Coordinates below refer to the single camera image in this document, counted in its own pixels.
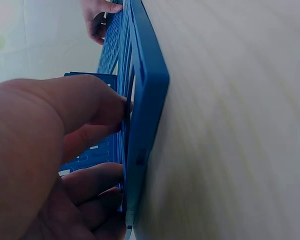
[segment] white wall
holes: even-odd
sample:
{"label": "white wall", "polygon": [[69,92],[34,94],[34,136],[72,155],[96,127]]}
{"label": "white wall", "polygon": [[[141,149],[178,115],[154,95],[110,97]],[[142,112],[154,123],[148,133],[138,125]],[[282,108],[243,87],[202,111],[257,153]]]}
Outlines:
{"label": "white wall", "polygon": [[0,0],[0,82],[95,72],[101,51],[78,0]]}

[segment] blurred surface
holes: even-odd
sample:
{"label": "blurred surface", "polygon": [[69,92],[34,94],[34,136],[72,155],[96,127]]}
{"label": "blurred surface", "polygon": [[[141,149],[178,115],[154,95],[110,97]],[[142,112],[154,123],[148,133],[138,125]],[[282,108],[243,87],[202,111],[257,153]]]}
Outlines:
{"label": "blurred surface", "polygon": [[0,0],[0,82],[96,72],[101,51],[78,0]]}
{"label": "blurred surface", "polygon": [[300,240],[300,0],[143,0],[171,84],[138,240]]}

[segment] blue plastic basket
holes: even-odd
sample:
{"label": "blue plastic basket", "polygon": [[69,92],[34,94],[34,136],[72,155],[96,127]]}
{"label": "blue plastic basket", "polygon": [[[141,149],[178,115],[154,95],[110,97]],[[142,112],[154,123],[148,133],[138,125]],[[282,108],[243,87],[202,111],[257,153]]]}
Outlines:
{"label": "blue plastic basket", "polygon": [[[126,212],[126,239],[129,239],[149,155],[168,91],[169,74],[141,0],[126,0],[123,11],[108,14],[107,19],[110,20],[110,24],[97,70],[98,74],[94,75],[109,84],[119,94],[127,97],[127,117],[122,122],[122,130],[118,134],[92,146],[92,149],[88,149],[73,162],[62,166],[60,170],[69,172],[71,168],[70,172],[75,171],[84,168],[84,163],[86,167],[104,162],[122,163],[124,200],[121,210]],[[117,64],[118,74],[112,75]],[[129,103],[134,79],[134,106],[130,117]]]}

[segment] skin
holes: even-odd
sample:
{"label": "skin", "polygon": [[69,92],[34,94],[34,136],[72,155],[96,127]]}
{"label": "skin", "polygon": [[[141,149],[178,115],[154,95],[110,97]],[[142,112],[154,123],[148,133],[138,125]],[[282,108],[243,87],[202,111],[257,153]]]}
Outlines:
{"label": "skin", "polygon": [[59,167],[120,130],[126,99],[92,75],[0,84],[0,240],[120,240],[123,168]]}
{"label": "skin", "polygon": [[105,13],[118,13],[123,6],[106,0],[80,0],[80,4],[88,35],[93,41],[103,45],[107,30]]}

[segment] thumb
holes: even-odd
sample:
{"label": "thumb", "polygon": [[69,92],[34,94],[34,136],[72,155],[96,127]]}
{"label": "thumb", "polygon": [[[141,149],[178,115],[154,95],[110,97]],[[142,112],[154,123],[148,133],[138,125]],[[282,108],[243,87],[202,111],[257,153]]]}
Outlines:
{"label": "thumb", "polygon": [[122,5],[115,4],[112,2],[104,1],[104,4],[101,7],[102,12],[116,14],[123,9]]}

